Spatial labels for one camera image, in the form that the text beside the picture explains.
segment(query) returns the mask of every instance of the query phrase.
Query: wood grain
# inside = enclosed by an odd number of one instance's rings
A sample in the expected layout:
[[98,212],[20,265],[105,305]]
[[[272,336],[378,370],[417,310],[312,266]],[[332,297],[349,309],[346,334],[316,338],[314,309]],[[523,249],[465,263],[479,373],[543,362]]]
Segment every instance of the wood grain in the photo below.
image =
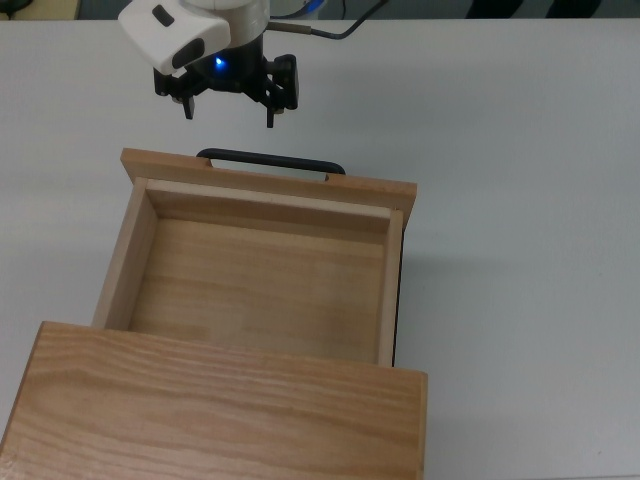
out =
[[137,178],[134,183],[93,316],[94,327],[129,327],[158,222],[146,186],[146,178]]
[[144,177],[386,207],[403,211],[404,226],[417,192],[416,184],[408,182],[332,174],[324,182],[301,180],[214,168],[205,158],[128,148],[121,160],[132,181]]
[[3,480],[421,479],[426,376],[44,324]]
[[376,362],[383,246],[160,219],[129,328]]
[[391,221],[384,244],[384,266],[382,284],[378,298],[380,306],[378,364],[393,365],[393,350],[396,336],[396,311],[398,306],[398,282],[402,261],[402,211],[391,212]]
[[370,237],[378,243],[384,241],[381,235],[386,234],[391,216],[384,207],[166,180],[149,180],[147,195],[162,218],[313,236]]

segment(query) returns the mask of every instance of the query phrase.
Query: drawer handle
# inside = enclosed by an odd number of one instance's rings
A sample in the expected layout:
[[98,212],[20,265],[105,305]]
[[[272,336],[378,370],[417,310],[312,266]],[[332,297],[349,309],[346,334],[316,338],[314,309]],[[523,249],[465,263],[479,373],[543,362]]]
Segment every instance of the drawer handle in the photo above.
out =
[[271,167],[295,168],[311,172],[334,173],[345,175],[344,168],[333,162],[309,160],[307,158],[281,157],[265,153],[238,152],[221,148],[206,148],[197,155],[209,160],[226,160],[229,162],[250,163],[253,165],[267,165]]

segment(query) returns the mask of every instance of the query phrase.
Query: table surface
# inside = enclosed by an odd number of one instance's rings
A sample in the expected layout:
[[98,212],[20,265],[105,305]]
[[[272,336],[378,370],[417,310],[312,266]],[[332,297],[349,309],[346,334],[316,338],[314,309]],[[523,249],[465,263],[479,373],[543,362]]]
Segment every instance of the table surface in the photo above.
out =
[[215,146],[419,183],[397,364],[429,373],[428,478],[640,474],[638,21],[265,43],[300,70],[273,130],[233,94],[185,120],[115,23],[0,28],[0,425],[40,322],[90,322],[131,189],[122,148]]

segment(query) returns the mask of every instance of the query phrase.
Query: black cable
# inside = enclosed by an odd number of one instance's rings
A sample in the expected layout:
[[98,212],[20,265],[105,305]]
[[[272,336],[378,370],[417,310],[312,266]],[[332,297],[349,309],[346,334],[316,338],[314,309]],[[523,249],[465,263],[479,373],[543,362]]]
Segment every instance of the black cable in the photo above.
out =
[[331,32],[325,32],[324,30],[316,30],[315,28],[312,28],[311,35],[315,35],[316,37],[330,38],[331,40],[344,40],[353,32],[355,32],[356,29],[365,22],[366,19],[368,19],[371,15],[373,15],[382,7],[384,7],[385,4],[387,4],[388,2],[389,0],[380,0],[373,7],[367,10],[364,13],[364,15],[362,15],[358,20],[356,20],[356,23],[351,25],[351,27],[349,27],[347,30],[345,30],[342,33],[331,33]]
[[299,33],[302,35],[315,35],[316,37],[329,38],[331,40],[343,40],[351,35],[356,29],[364,23],[371,15],[380,10],[389,0],[380,0],[373,7],[367,10],[356,22],[342,33],[325,32],[324,30],[316,30],[309,25],[296,25],[291,23],[269,22],[267,30],[276,32]]

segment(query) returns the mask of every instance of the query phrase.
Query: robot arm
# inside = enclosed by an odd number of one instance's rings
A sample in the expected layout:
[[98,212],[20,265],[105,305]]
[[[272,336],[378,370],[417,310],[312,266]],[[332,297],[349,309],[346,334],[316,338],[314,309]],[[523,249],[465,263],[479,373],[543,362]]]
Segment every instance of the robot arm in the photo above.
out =
[[298,106],[295,57],[270,62],[262,53],[268,0],[133,0],[118,20],[154,68],[156,93],[182,103],[188,119],[193,97],[207,89],[262,103],[268,127]]

